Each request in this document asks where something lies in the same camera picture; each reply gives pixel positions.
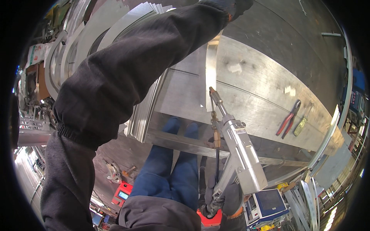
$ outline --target pliers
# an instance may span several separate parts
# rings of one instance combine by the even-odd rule
[[[285,118],[285,120],[281,124],[279,130],[276,133],[276,136],[279,136],[280,135],[280,133],[283,131],[284,127],[286,126],[286,124],[290,120],[289,125],[286,128],[284,134],[281,136],[281,138],[284,139],[284,137],[286,136],[286,134],[288,134],[289,130],[292,128],[292,125],[293,125],[293,122],[294,122],[294,118],[296,117],[296,115],[298,113],[298,110],[300,108],[300,105],[301,105],[301,100],[297,100],[297,102],[294,104],[294,107],[293,107],[292,111],[289,113],[289,115]]]

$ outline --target blue pants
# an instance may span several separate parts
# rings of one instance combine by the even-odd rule
[[[177,134],[180,125],[181,122],[177,117],[171,117],[162,131]],[[189,124],[184,136],[198,139],[198,125]],[[142,195],[168,198],[196,211],[198,209],[197,155],[180,152],[171,173],[173,154],[173,149],[153,145],[135,180],[130,197]]]

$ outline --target yellow box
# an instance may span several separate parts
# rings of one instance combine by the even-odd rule
[[[288,183],[284,182],[284,183],[278,184],[276,188],[280,190],[281,188],[285,188],[287,186],[288,186]]]
[[[265,226],[262,226],[261,227],[261,231],[267,231],[267,230],[270,230],[270,229],[272,229],[274,227],[275,227],[275,225],[272,225],[272,226],[265,225]]]

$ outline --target green stripe on sack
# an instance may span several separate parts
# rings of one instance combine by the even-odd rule
[[[35,48],[36,46],[34,45],[33,48],[32,48],[32,52],[31,52],[31,60],[30,60],[30,65],[32,65],[32,60],[33,60],[33,53],[35,52]]]

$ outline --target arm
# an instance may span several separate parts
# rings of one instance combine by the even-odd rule
[[[117,138],[119,124],[167,67],[215,37],[228,18],[210,1],[159,15],[86,58],[64,82],[54,105],[57,132],[45,156],[41,214],[47,228],[93,229],[95,150]]]

